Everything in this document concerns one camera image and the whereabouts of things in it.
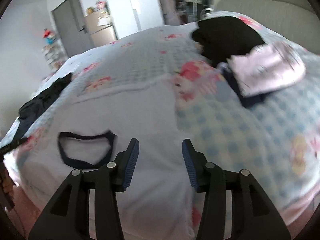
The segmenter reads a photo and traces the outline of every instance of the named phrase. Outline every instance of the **refrigerator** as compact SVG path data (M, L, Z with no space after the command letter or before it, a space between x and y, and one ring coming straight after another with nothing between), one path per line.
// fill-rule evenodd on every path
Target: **refrigerator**
M85 17L85 21L87 32L90 34L95 47L100 47L117 40L111 16L105 9L100 9L89 14Z

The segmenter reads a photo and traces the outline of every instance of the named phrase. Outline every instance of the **hanging clothes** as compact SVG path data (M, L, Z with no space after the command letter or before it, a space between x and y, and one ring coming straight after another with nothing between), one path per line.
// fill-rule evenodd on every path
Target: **hanging clothes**
M179 26L182 24L176 9L176 0L160 0L166 25Z

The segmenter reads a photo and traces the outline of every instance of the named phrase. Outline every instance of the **bedspread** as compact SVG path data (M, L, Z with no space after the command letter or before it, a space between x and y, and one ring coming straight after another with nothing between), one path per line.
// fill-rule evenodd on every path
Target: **bedspread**
M139 83L163 73L174 77L177 72L182 73L183 66L187 71L179 75L181 87L175 86L177 80L173 79L174 90L183 91L177 93L177 125L194 135L195 149L203 152L208 161L225 170L250 170L283 214L288 214L291 206L317 187L320 179L317 153L320 149L320 57L244 15L224 11L212 14L212 17L219 16L239 17L266 43L279 40L289 43L306 65L304 80L273 93L265 103L251 109L241 106L219 73L209 78L210 82L197 85L199 93L194 96L195 84L186 77L191 73L196 75L194 81L197 80L207 72L205 66L209 63L199 54L196 42L190 39L196 24L149 29L72 57L38 92L69 69L75 73L73 82L30 127L26 134L31 136L29 143L5 158L11 174L17 175L28 197L39 208L43 208L50 194L37 187L36 179L28 176L24 167L54 117L71 100L91 91ZM11 141L17 127L16 120L0 146ZM194 226L199 224L202 200L202 195L196 196L195 208L190 214ZM283 215L283 218L290 224L302 211ZM231 221L230 209L226 216Z

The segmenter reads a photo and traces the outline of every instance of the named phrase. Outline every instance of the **metal screw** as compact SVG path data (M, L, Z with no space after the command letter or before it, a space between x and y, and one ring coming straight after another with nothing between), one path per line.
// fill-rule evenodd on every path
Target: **metal screw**
M207 162L207 163L205 164L205 166L206 166L208 169L213 169L213 168L214 168L214 163Z
M109 163L107 164L107 167L110 168L110 169L114 168L115 166L116 166L116 163L115 163L115 162L109 162Z
M248 170L242 170L242 171L241 171L241 174L242 174L243 176L249 176L249 175L250 175L250 172L249 172Z
M72 174L73 176L78 176L78 175L80 174L80 171L79 171L79 170L73 170L73 171L71 172L71 174Z

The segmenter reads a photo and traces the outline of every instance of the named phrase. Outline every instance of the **pink folded cloth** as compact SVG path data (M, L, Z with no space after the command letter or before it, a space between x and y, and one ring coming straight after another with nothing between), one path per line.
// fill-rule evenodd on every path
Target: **pink folded cloth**
M256 46L245 56L231 56L228 63L243 97L291 86L306 73L300 56L283 41Z

